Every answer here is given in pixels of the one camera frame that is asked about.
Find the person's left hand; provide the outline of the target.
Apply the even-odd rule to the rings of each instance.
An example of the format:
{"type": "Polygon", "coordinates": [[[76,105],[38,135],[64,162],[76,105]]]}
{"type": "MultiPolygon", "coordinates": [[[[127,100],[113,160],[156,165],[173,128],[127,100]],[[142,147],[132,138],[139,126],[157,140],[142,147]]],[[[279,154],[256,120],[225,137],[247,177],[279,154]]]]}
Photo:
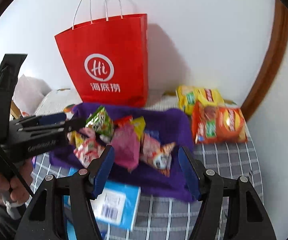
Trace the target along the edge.
{"type": "MultiPolygon", "coordinates": [[[[24,164],[19,168],[19,172],[21,176],[24,178],[25,182],[28,186],[31,185],[33,179],[31,177],[31,173],[34,167],[32,164],[32,159],[27,159],[24,164]]],[[[9,192],[9,189],[12,189],[10,193],[11,201],[23,205],[28,199],[30,194],[22,185],[20,180],[17,177],[13,177],[10,181],[8,181],[1,173],[0,173],[0,205],[4,206],[2,200],[2,193],[9,192]]]]}

